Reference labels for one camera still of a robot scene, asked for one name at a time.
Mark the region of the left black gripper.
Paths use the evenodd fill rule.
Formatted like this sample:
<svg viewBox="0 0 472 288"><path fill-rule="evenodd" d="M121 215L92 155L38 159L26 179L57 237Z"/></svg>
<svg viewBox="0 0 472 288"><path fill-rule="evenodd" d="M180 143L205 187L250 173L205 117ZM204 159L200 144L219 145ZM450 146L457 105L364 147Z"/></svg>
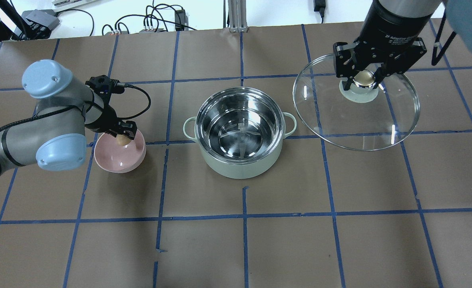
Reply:
<svg viewBox="0 0 472 288"><path fill-rule="evenodd" d="M133 141L137 133L136 122L129 120L128 117L117 117L115 109L109 105L109 102L113 93L122 94L126 88L135 89L136 87L121 83L119 80L112 80L106 75L90 77L85 84L93 93L92 99L85 101L86 111L100 112L100 116L85 127L93 132L107 133L113 137L124 135Z"/></svg>

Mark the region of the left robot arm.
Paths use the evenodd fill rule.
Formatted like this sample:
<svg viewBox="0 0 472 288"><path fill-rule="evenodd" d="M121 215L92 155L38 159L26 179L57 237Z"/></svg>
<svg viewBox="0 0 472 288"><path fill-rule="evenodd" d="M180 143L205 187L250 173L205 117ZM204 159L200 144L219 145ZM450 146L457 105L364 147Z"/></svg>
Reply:
<svg viewBox="0 0 472 288"><path fill-rule="evenodd" d="M106 75L82 83L57 61L39 60L24 71L22 86L37 100L35 115L0 127L0 176L33 164L46 171L82 166L86 130L135 139L133 116L119 117L109 104L112 94L132 84Z"/></svg>

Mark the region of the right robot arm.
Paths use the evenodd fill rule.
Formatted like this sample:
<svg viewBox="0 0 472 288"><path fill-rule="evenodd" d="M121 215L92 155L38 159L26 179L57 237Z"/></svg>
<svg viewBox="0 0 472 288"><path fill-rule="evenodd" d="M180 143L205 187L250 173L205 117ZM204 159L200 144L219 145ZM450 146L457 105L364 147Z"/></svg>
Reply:
<svg viewBox="0 0 472 288"><path fill-rule="evenodd" d="M457 35L472 53L472 0L374 0L354 42L333 44L333 65L342 89L357 86L357 76L370 64L380 64L371 77L373 89L386 77L408 71L427 52L420 33L440 4L445 10L431 64L442 59Z"/></svg>

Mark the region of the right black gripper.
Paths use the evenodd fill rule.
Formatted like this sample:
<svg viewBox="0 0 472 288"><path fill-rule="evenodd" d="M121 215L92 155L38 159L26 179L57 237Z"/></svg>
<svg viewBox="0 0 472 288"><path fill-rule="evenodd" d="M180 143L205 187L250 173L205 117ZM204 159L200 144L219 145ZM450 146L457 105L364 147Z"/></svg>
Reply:
<svg viewBox="0 0 472 288"><path fill-rule="evenodd" d="M374 73L373 89L393 74L403 74L426 54L419 37L427 22L426 2L372 2L362 30L353 43L333 44L333 67L350 89L369 64L381 63Z"/></svg>

